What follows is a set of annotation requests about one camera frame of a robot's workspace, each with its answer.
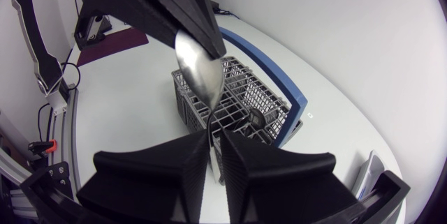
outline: plastic basket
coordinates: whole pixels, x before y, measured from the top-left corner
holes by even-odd
[[[221,128],[225,128],[259,142],[273,144],[289,108],[235,57],[222,58],[221,62],[225,85],[211,124],[214,139],[218,140]],[[173,78],[177,109],[183,122],[191,133],[204,129],[210,110],[190,90],[180,70],[173,72]],[[264,114],[266,126],[263,129],[256,130],[250,124],[240,124],[241,120],[249,116],[251,108]]]

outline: table surface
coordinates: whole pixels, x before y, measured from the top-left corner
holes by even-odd
[[[113,31],[129,27],[112,17],[111,21]],[[334,174],[348,188],[352,188],[360,166],[373,149],[389,170],[402,177],[392,151],[377,130],[322,74],[241,20],[218,15],[217,22],[266,53],[309,101],[301,117],[302,128],[283,146],[284,150],[334,154],[337,159]],[[92,161],[98,151],[137,151],[189,133],[175,102],[171,76],[171,72],[178,69],[175,51],[148,38],[149,44],[80,67],[82,81],[78,87],[75,140],[82,185],[96,171]],[[227,41],[225,46],[226,56],[234,56],[250,67],[267,87],[285,99],[274,82],[245,53]],[[70,62],[76,63],[79,53],[75,47]],[[404,216],[405,201],[397,222],[403,223]],[[214,182],[209,168],[200,221],[229,223],[225,187]]]

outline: metal spoon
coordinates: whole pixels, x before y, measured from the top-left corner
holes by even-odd
[[[175,53],[189,88],[210,109],[207,120],[208,142],[210,144],[211,168],[214,180],[218,182],[221,175],[212,140],[211,118],[214,109],[221,100],[224,89],[224,69],[219,59],[213,59],[202,45],[182,30],[179,30],[175,36]]]

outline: white wall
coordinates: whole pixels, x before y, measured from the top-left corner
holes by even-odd
[[[57,3],[59,4],[65,37],[67,38],[70,47],[73,47],[75,44],[73,34],[75,32],[76,22],[78,21],[75,0],[57,0]]]
[[[406,222],[415,220],[447,154],[447,26],[438,0],[214,1],[301,56],[358,106],[411,186]]]
[[[70,47],[61,25],[57,0],[33,1],[48,52],[58,59],[65,59]],[[47,101],[37,86],[34,63],[24,41],[17,11],[11,0],[0,0],[0,7],[0,128],[19,151],[30,157],[28,142],[38,141],[37,112]],[[43,135],[47,116],[48,111],[43,111]]]

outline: cable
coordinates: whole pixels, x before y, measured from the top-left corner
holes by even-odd
[[[53,115],[53,107],[50,109],[50,115],[48,116],[48,125],[47,125],[47,141],[50,141],[50,128],[51,128],[51,118]]]
[[[42,133],[41,133],[41,110],[43,108],[47,107],[48,105],[50,105],[50,104],[46,103],[46,104],[42,105],[41,108],[39,109],[39,113],[37,115],[37,128],[39,130],[39,138],[41,139],[41,142],[43,142],[42,141]]]
[[[232,16],[234,16],[234,17],[236,17],[237,19],[240,20],[240,18],[237,15],[231,13],[229,10],[223,10],[223,9],[220,9],[220,8],[213,8],[212,11],[213,11],[214,14],[218,14],[218,15],[232,15]]]
[[[76,70],[78,71],[78,75],[79,75],[78,83],[73,88],[70,88],[68,90],[71,91],[71,90],[76,89],[78,87],[79,83],[81,83],[81,71],[79,70],[79,67],[77,65],[75,65],[74,63],[68,63],[68,62],[62,63],[61,65],[64,66],[64,68],[62,69],[63,71],[65,71],[65,66],[67,66],[67,65],[75,66]]]

